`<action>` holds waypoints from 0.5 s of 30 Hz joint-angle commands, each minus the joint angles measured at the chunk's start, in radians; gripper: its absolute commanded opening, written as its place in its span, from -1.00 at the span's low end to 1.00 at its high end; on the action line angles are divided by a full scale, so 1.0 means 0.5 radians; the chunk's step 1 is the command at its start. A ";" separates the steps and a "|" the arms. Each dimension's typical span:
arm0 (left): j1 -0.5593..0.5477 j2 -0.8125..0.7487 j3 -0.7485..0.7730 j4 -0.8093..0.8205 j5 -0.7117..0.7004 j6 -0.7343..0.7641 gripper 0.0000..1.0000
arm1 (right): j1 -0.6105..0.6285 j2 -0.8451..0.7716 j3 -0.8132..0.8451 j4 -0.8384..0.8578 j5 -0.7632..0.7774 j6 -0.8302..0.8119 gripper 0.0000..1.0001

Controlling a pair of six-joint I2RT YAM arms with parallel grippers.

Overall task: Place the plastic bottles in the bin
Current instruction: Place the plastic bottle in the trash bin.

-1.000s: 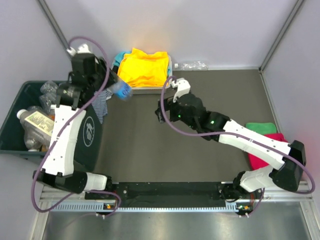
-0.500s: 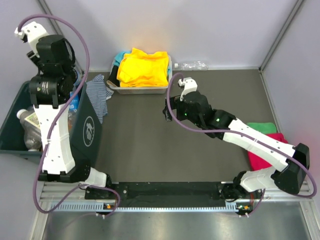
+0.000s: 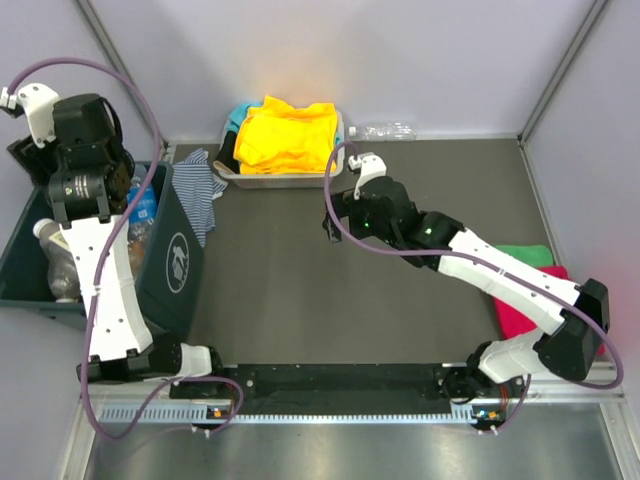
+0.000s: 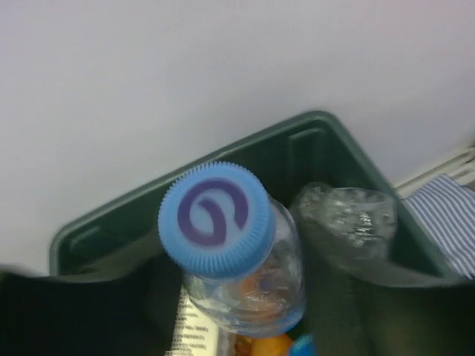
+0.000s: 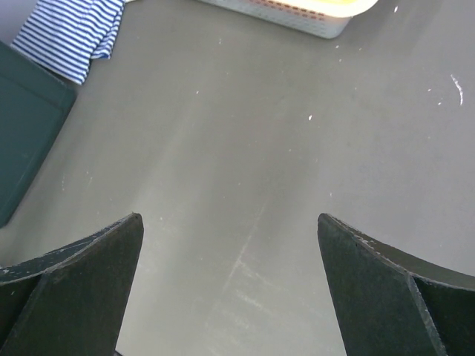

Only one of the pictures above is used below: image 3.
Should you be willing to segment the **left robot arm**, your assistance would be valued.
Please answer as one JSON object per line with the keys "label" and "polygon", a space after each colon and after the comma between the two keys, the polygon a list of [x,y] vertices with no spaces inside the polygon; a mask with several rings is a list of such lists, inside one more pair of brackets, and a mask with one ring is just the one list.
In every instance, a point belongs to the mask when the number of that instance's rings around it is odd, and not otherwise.
{"label": "left robot arm", "polygon": [[28,121],[31,134],[17,148],[54,167],[45,179],[52,215],[37,220],[32,233],[43,250],[58,234],[61,240],[49,261],[76,272],[66,297],[82,299],[86,310],[80,380],[192,377],[203,395],[220,394],[227,374],[213,349],[169,334],[152,335],[139,307],[127,243],[133,207],[127,194],[135,166],[111,104],[97,94],[62,99],[42,84],[31,84],[18,94],[4,91],[1,106]]}

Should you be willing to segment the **large clear bottle with label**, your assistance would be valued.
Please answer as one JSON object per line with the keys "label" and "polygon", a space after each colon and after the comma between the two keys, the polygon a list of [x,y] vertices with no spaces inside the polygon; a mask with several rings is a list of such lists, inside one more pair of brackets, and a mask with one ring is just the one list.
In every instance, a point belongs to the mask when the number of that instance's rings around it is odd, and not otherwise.
{"label": "large clear bottle with label", "polygon": [[34,237],[50,260],[71,260],[70,248],[61,233],[59,224],[50,218],[37,220],[32,228]]}

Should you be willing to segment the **blue cap bottle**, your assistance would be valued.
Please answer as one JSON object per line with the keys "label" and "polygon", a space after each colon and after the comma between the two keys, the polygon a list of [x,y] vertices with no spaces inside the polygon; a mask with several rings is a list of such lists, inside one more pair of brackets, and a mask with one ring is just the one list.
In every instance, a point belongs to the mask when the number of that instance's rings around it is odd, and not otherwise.
{"label": "blue cap bottle", "polygon": [[[146,178],[147,169],[142,164],[136,164],[127,201],[131,202],[140,191],[140,186]],[[155,190],[149,185],[129,216],[128,236],[131,241],[148,238],[151,234],[157,214],[157,199]]]}

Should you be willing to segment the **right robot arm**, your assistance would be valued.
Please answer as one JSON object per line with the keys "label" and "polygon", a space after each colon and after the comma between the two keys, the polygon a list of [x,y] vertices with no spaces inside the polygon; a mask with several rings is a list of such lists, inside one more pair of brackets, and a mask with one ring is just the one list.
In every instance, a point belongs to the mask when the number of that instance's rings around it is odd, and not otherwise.
{"label": "right robot arm", "polygon": [[419,210],[386,175],[360,189],[326,193],[325,202],[325,229],[335,240],[363,244],[375,237],[385,254],[466,282],[533,322],[529,332],[478,347],[466,372],[474,393],[487,396],[514,377],[544,371],[584,384],[610,326],[603,283],[577,284],[536,269],[452,217]]}

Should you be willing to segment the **clear ribbed bottle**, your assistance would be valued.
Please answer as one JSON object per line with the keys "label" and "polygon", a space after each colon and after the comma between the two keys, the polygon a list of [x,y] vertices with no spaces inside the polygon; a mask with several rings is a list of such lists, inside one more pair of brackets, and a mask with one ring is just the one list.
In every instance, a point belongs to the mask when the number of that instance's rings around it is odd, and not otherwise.
{"label": "clear ribbed bottle", "polygon": [[81,297],[80,282],[74,262],[54,255],[49,260],[47,273],[49,289],[58,303],[75,303]]}

